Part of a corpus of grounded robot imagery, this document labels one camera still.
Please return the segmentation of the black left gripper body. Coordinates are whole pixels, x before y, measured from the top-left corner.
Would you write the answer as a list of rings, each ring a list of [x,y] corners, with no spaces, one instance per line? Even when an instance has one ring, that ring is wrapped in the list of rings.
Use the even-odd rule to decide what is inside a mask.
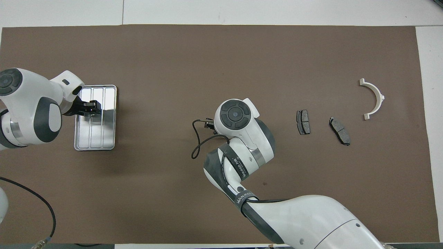
[[[79,96],[76,96],[74,101],[72,102],[71,107],[64,113],[65,116],[88,116],[91,113],[90,102],[82,101]]]

